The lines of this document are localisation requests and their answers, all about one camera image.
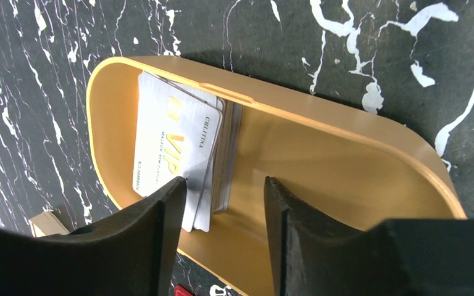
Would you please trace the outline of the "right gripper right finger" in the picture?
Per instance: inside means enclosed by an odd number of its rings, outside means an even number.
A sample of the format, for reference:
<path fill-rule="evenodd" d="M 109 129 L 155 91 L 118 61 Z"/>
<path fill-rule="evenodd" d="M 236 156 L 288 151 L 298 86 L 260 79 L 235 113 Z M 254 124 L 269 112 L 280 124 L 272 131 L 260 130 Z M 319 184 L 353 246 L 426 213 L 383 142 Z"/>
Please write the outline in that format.
<path fill-rule="evenodd" d="M 266 177 L 275 295 L 474 295 L 474 220 L 387 219 L 359 231 Z"/>

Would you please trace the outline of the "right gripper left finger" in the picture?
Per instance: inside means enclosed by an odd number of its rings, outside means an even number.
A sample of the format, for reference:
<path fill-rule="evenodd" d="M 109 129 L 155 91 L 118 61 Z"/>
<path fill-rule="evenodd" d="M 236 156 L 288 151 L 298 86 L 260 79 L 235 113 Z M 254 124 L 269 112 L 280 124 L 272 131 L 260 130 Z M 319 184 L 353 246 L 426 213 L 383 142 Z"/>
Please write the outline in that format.
<path fill-rule="evenodd" d="M 186 180 L 69 234 L 0 228 L 0 295 L 167 295 Z"/>

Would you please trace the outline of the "red card holder wallet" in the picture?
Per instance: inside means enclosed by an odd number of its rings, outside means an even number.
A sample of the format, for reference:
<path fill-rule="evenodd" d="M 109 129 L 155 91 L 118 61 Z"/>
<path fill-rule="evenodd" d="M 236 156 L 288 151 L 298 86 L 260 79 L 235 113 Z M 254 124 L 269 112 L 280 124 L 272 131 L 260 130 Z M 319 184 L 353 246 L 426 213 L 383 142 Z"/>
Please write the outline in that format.
<path fill-rule="evenodd" d="M 194 296 L 188 289 L 184 288 L 181 285 L 177 285 L 173 288 L 174 296 Z"/>

